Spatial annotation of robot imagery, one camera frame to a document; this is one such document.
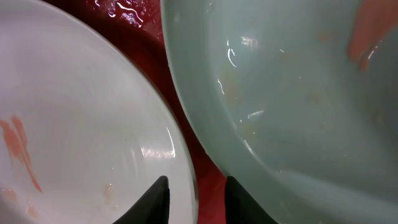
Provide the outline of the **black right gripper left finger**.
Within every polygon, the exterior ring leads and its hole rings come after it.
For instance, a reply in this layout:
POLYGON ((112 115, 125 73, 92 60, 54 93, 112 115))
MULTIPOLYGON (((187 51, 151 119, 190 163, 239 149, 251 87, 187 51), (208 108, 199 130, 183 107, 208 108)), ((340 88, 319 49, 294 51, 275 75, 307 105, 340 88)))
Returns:
POLYGON ((167 176, 162 175, 113 224, 168 224, 169 211, 169 180, 167 176))

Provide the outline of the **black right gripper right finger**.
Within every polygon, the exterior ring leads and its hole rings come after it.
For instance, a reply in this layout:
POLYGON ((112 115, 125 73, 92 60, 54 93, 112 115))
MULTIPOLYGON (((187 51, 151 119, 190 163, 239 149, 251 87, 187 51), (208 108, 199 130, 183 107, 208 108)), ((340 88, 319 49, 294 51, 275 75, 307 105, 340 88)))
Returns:
POLYGON ((278 224, 232 176, 224 190, 226 224, 278 224))

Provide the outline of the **white plate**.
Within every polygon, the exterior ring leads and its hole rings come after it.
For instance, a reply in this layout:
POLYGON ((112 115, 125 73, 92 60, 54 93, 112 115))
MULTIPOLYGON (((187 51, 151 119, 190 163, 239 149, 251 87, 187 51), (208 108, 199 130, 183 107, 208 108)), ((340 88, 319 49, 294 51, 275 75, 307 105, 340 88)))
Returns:
POLYGON ((42 1, 1 2, 1 222, 113 223, 167 179, 169 223, 196 223, 171 112, 107 40, 42 1))

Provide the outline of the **turquoise plate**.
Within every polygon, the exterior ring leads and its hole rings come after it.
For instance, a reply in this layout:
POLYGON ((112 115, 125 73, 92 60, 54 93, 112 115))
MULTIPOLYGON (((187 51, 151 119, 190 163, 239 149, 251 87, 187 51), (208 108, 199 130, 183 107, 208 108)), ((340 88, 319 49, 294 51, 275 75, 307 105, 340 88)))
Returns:
POLYGON ((162 1, 201 145, 278 223, 397 222, 397 31, 361 71, 359 1, 162 1))

